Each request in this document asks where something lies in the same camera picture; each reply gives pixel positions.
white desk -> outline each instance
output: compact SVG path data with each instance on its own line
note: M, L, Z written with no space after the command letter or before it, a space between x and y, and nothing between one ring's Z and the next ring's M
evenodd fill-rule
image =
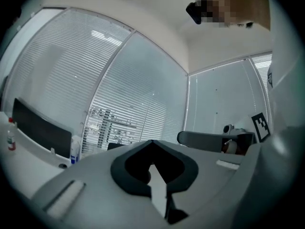
M15 131L16 150L7 147L8 117L0 112L0 161L11 186L31 198L47 181L64 171L59 164L71 165L70 160L52 155L49 150Z

desk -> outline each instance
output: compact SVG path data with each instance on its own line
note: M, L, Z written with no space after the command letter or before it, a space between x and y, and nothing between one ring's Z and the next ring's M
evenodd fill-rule
M16 150L7 148L8 117L0 112L0 161L10 185L31 198L47 181L64 169L59 164L71 165L70 160L53 155L49 150L29 139L20 130L15 131Z

sticker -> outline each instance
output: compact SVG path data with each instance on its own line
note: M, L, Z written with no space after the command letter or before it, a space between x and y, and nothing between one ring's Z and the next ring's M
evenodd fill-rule
M263 113L257 114L252 117L253 124L256 129L258 141L261 143L270 136L269 127Z

